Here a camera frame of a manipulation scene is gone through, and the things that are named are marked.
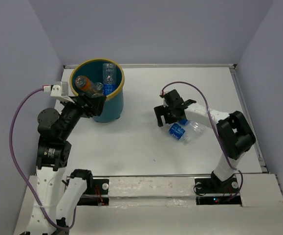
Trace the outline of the long orange bottle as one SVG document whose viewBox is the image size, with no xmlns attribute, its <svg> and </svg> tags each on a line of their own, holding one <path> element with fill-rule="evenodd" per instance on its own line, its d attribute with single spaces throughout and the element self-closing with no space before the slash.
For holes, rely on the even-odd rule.
<svg viewBox="0 0 283 235">
<path fill-rule="evenodd" d="M 84 75 L 78 76 L 74 83 L 77 89 L 89 96 L 95 96 L 101 93 L 96 84 Z"/>
</svg>

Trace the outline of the blue label bottle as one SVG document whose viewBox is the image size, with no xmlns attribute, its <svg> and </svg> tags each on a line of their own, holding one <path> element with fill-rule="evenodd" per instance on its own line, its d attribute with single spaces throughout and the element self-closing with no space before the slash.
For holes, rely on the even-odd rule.
<svg viewBox="0 0 283 235">
<path fill-rule="evenodd" d="M 113 93 L 116 89 L 116 65 L 113 63 L 103 64 L 103 91 L 104 95 Z"/>
<path fill-rule="evenodd" d="M 182 126 L 186 131 L 195 133 L 197 135 L 202 135 L 205 130 L 204 125 L 186 119 L 180 120 L 178 124 Z"/>
<path fill-rule="evenodd" d="M 187 132 L 183 127 L 177 123 L 170 124 L 168 127 L 168 133 L 177 141 L 188 143 L 191 138 L 188 136 Z"/>
</svg>

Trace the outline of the clear bottle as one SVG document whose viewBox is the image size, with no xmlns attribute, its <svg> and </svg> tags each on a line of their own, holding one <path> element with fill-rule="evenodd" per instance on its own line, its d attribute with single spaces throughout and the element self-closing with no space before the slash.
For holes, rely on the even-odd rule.
<svg viewBox="0 0 283 235">
<path fill-rule="evenodd" d="M 93 87 L 91 89 L 91 97 L 100 97 L 104 95 L 104 84 L 100 82 L 96 82 L 93 84 Z"/>
</svg>

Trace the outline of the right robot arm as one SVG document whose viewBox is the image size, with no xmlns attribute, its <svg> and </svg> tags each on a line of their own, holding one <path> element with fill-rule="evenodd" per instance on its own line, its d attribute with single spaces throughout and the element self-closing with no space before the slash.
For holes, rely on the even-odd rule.
<svg viewBox="0 0 283 235">
<path fill-rule="evenodd" d="M 188 143 L 190 137 L 185 126 L 195 127 L 199 134 L 200 126 L 213 130 L 222 150 L 222 156 L 210 178 L 196 184 L 203 194 L 221 193 L 229 187 L 242 156 L 255 144 L 255 135 L 245 116 L 240 111 L 226 113 L 210 108 L 195 100 L 183 100 L 177 90 L 162 91 L 163 104 L 154 108 L 159 127 L 167 127 L 170 136 L 178 141 Z"/>
</svg>

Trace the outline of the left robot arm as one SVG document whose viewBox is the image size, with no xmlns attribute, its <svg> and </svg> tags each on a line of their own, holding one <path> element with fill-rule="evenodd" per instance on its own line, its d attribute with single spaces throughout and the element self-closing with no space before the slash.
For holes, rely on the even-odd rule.
<svg viewBox="0 0 283 235">
<path fill-rule="evenodd" d="M 80 94 L 68 97 L 64 108 L 42 110 L 38 115 L 40 134 L 36 159 L 35 201 L 26 235 L 67 235 L 74 224 L 77 203 L 83 193 L 93 188 L 90 170 L 74 170 L 63 194 L 63 175 L 71 151 L 68 137 L 82 117 L 100 116 L 104 95 Z"/>
</svg>

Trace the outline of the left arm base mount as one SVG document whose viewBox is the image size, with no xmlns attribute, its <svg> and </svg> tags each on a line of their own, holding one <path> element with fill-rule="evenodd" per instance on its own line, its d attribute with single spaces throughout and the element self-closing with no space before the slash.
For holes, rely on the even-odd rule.
<svg viewBox="0 0 283 235">
<path fill-rule="evenodd" d="M 78 206 L 108 206 L 109 179 L 94 178 L 92 187 L 88 187 L 78 201 Z"/>
</svg>

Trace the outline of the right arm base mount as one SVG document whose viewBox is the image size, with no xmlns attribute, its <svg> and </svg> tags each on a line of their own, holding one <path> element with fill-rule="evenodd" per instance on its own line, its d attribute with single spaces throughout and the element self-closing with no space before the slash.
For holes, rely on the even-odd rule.
<svg viewBox="0 0 283 235">
<path fill-rule="evenodd" d="M 239 184 L 236 177 L 226 182 L 219 181 L 219 186 L 211 184 L 211 178 L 195 178 L 193 191 L 197 205 L 242 205 Z"/>
</svg>

